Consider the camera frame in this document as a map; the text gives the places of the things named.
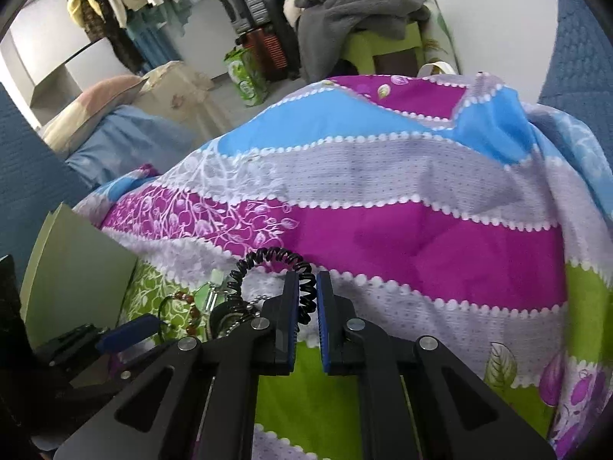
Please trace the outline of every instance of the metal bolt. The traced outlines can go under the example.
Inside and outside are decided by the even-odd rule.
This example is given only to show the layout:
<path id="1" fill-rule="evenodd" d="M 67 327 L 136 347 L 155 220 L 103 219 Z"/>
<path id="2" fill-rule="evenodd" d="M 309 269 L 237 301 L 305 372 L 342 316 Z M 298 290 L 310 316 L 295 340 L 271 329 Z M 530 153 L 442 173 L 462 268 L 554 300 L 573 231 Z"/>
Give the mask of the metal bolt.
<path id="1" fill-rule="evenodd" d="M 268 318 L 263 318 L 262 316 L 258 316 L 251 320 L 251 328 L 255 330 L 264 330 L 270 327 L 270 320 Z"/>
<path id="2" fill-rule="evenodd" d="M 360 330 L 364 330 L 366 328 L 366 322 L 362 318 L 351 318 L 347 320 L 347 328 L 349 330 L 353 330 L 354 332 L 359 332 Z"/>
<path id="3" fill-rule="evenodd" d="M 177 347 L 179 347 L 181 351 L 189 351 L 194 349 L 197 344 L 198 341 L 195 339 L 195 337 L 187 336 L 183 337 L 179 340 L 179 342 L 177 342 Z"/>
<path id="4" fill-rule="evenodd" d="M 438 341 L 434 337 L 426 335 L 419 339 L 419 345 L 423 350 L 433 351 L 438 347 Z"/>

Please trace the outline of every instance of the purple stripe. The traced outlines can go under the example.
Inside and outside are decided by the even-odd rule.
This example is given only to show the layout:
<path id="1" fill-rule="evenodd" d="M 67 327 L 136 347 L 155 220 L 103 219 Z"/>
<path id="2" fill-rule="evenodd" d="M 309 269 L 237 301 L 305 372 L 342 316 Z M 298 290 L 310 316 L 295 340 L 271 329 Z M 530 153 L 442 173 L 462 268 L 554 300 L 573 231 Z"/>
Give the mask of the purple stripe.
<path id="1" fill-rule="evenodd" d="M 332 79 L 382 107 L 433 118 L 450 119 L 452 110 L 466 92 L 465 88 L 405 76 L 338 76 Z M 389 94 L 379 98 L 379 88 L 384 84 L 389 87 Z"/>
<path id="2" fill-rule="evenodd" d="M 150 186 L 122 199 L 103 225 L 151 239 L 204 237 L 236 255 L 283 245 L 317 265 L 393 279 L 444 301 L 539 310 L 566 300 L 559 228 L 519 232 L 412 202 L 336 210 L 277 200 L 229 206 Z"/>

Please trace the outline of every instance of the white strap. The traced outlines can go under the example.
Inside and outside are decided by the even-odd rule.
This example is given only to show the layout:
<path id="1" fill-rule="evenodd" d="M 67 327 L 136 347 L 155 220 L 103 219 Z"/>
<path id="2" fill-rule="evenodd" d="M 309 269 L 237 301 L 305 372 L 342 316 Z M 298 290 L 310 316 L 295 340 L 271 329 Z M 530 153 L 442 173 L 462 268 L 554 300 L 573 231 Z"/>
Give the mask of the white strap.
<path id="1" fill-rule="evenodd" d="M 433 62 L 431 64 L 424 64 L 418 72 L 418 78 L 425 78 L 425 76 L 431 76 L 434 67 L 438 67 L 443 74 L 457 74 L 453 67 L 446 62 Z"/>

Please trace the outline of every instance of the blue quilted fabric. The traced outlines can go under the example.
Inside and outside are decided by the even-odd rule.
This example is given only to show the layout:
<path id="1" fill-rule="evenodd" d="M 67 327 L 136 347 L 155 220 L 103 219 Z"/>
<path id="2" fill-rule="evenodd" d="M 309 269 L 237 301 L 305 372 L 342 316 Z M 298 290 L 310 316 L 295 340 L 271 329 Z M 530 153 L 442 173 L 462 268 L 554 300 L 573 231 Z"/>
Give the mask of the blue quilted fabric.
<path id="1" fill-rule="evenodd" d="M 556 45 L 539 103 L 586 123 L 613 165 L 613 46 L 584 0 L 559 0 Z"/>
<path id="2" fill-rule="evenodd" d="M 85 195 L 76 173 L 41 140 L 0 84 L 0 257 L 13 255 L 19 283 L 47 213 Z"/>

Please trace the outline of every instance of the green package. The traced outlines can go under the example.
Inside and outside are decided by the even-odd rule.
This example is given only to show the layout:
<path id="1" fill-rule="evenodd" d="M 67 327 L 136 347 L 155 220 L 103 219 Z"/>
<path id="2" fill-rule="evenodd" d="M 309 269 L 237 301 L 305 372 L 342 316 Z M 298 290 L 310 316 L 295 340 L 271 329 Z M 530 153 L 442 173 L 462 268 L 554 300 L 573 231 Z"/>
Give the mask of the green package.
<path id="1" fill-rule="evenodd" d="M 249 50 L 233 48 L 226 54 L 224 64 L 245 105 L 259 105 L 266 99 L 266 79 Z"/>

